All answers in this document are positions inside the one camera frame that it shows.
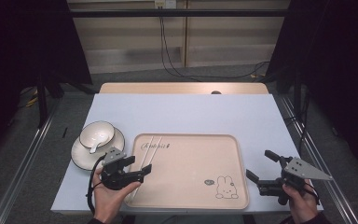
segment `cable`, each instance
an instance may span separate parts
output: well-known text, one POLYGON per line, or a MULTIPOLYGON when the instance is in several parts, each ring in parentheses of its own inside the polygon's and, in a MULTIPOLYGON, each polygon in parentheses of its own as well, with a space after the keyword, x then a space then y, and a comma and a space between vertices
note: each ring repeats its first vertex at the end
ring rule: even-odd
POLYGON ((172 64, 172 61, 171 61, 171 57, 170 57, 170 53, 168 52, 168 45, 167 45, 167 39, 165 38, 165 25, 164 25, 164 19, 162 17, 159 18, 159 24, 160 24, 160 31, 161 31, 161 60, 162 60, 162 65, 164 66, 164 69, 172 76, 175 76, 175 77, 185 77, 185 78, 189 78, 189 79, 192 79, 194 81, 198 81, 200 82, 200 80, 197 80, 193 77, 187 77, 187 76, 184 76, 183 74, 181 74, 180 72, 178 72, 175 67, 173 66, 172 64), (168 61, 170 62, 170 65, 171 65, 171 68, 177 73, 176 74, 173 74, 171 73, 168 68, 165 66, 165 62, 164 62, 164 46, 165 46, 165 51, 167 52, 167 57, 168 57, 168 61))
POLYGON ((201 80, 196 79, 196 77, 213 77, 213 78, 227 78, 227 79, 231 79, 231 78, 240 78, 240 77, 248 77, 250 75, 256 74, 257 70, 259 70, 260 68, 262 68, 265 64, 269 63, 269 61, 266 62, 261 62, 261 63, 257 63, 255 64, 254 70, 250 73, 244 74, 244 75, 240 75, 240 76, 235 76, 235 77, 214 77, 214 76, 197 76, 197 75, 188 75, 185 76, 183 74, 181 74, 179 71, 177 71, 175 69, 175 67, 172 64, 171 61, 171 56, 170 53, 168 52, 168 45, 167 45, 167 39, 166 39, 166 35, 165 35, 165 25, 164 25, 164 19, 162 17, 159 17, 159 23, 160 23, 160 38, 161 38, 161 60, 162 60, 162 65, 164 66, 164 69, 172 76, 174 77, 184 77, 184 78, 189 78, 191 80, 194 81, 198 81, 201 82, 201 80), (164 62, 164 49, 166 51, 167 57, 168 57, 168 61, 170 63, 171 68, 175 71, 176 74, 170 72, 168 70, 168 68, 165 66, 165 62, 164 62))
POLYGON ((92 192, 94 191, 95 187, 102 184, 102 182, 96 184, 94 187, 92 186, 92 178, 94 177, 95 170, 97 169, 98 164, 100 161, 102 161, 105 158, 106 154, 101 156, 94 164, 94 167, 92 167, 91 175, 89 176, 89 190, 86 194, 87 197, 87 204, 89 205, 89 210, 92 212, 92 214, 95 214, 95 207, 92 204, 92 192))
POLYGON ((305 98, 304 98, 303 108, 301 110, 302 111, 301 114, 304 114, 304 118, 301 119, 301 121, 303 123, 303 128, 301 130, 301 137, 300 137, 300 140, 298 142, 298 155, 300 157, 301 157, 302 142, 304 141, 305 132, 306 132, 306 129, 307 129, 308 107, 309 106, 310 106, 310 92, 307 90, 305 98))

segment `white saucer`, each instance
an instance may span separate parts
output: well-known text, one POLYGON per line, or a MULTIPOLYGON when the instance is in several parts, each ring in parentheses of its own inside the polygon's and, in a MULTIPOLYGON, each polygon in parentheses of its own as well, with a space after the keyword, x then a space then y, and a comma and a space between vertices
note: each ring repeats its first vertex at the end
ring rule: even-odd
POLYGON ((79 138, 77 138, 72 146, 71 156, 72 161, 81 169, 92 170, 95 165, 95 162, 103 156, 106 152, 109 152, 112 147, 115 147, 119 150, 124 149, 124 135, 119 129, 115 129, 115 137, 109 144, 106 144, 103 147, 98 147, 95 153, 90 154, 90 149, 83 147, 81 145, 79 138))

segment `spoon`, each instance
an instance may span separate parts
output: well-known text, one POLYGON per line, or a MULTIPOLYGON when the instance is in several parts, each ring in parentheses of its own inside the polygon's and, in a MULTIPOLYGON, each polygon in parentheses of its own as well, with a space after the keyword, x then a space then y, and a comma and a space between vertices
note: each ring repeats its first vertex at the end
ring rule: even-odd
POLYGON ((92 140, 94 140, 94 144, 92 145, 91 149, 89 150, 89 154, 95 153, 97 147, 104 141, 109 138, 109 135, 106 133, 96 133, 92 140))

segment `printed logo on tray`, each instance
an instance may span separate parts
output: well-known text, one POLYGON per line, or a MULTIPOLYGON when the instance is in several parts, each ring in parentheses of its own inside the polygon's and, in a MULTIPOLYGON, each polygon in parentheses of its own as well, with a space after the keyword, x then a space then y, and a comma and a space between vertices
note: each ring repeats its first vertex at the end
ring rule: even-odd
POLYGON ((150 144, 150 143, 143 143, 141 144, 141 150, 145 150, 145 149, 159 149, 159 148, 168 148, 170 147, 170 144, 150 144))

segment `power outlet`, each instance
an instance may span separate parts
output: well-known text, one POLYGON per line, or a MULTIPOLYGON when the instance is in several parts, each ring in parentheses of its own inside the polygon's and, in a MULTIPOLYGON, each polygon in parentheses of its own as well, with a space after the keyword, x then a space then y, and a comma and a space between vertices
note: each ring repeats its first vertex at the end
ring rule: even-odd
POLYGON ((165 0, 165 8, 176 9, 176 0, 165 0))
POLYGON ((155 8, 165 8, 165 0, 155 0, 155 8))

